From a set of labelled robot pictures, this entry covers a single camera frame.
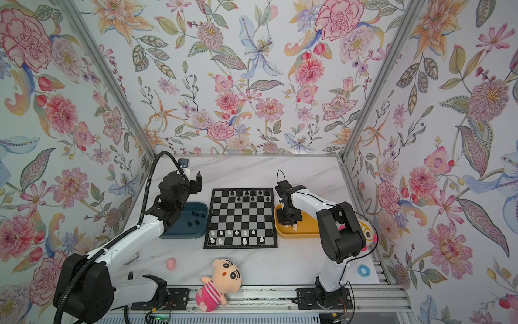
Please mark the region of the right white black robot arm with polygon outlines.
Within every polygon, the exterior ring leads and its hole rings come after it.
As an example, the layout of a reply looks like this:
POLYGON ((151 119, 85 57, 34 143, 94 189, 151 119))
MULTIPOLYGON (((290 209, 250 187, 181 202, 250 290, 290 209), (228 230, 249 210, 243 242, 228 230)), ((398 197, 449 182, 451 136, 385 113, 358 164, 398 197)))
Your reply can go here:
POLYGON ((370 244, 368 228, 360 224, 348 202, 325 200, 305 186, 292 186, 287 180, 278 182, 275 190, 281 204, 276 210, 279 225, 297 225, 303 220, 303 214, 316 220, 321 246, 327 256, 327 263, 316 279, 316 287, 326 294, 338 291, 347 262, 370 244))

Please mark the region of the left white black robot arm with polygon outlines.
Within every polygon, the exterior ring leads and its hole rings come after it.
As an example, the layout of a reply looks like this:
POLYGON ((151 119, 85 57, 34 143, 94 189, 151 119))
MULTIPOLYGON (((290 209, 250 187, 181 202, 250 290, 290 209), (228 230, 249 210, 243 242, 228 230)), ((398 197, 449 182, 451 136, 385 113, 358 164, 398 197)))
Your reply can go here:
POLYGON ((77 323, 95 323, 111 310, 136 303, 153 307, 169 304, 167 282, 156 275, 127 275, 122 281, 115 280, 130 257, 172 228, 190 195, 202 190, 201 174, 190 179, 189 160, 176 159, 167 151, 156 156, 152 171, 163 156, 172 160, 175 170, 160 182, 160 193, 151 208, 146 206, 152 182, 148 177, 137 223, 102 247, 85 255, 74 253, 64 261, 53 297, 54 323, 62 322, 65 314, 75 317, 77 323))

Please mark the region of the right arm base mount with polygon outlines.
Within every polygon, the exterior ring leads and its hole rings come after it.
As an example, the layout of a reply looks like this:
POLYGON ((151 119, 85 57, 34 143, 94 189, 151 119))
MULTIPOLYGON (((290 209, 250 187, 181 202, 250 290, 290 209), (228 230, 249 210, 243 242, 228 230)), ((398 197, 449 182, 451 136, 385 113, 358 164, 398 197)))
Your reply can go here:
POLYGON ((335 292, 325 292, 317 287, 297 288, 295 292, 295 302, 299 310, 348 311, 353 309, 350 291, 344 287, 335 292))

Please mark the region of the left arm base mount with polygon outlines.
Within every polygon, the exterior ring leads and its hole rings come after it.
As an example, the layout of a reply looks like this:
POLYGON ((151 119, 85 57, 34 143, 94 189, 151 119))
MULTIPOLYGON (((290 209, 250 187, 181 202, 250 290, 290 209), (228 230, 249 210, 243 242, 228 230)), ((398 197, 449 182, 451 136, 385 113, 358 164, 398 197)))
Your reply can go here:
POLYGON ((165 297, 156 297, 148 302, 138 302, 131 305, 132 311, 151 311, 153 309, 166 311, 185 311, 189 301, 190 290, 187 288, 168 288, 165 297))

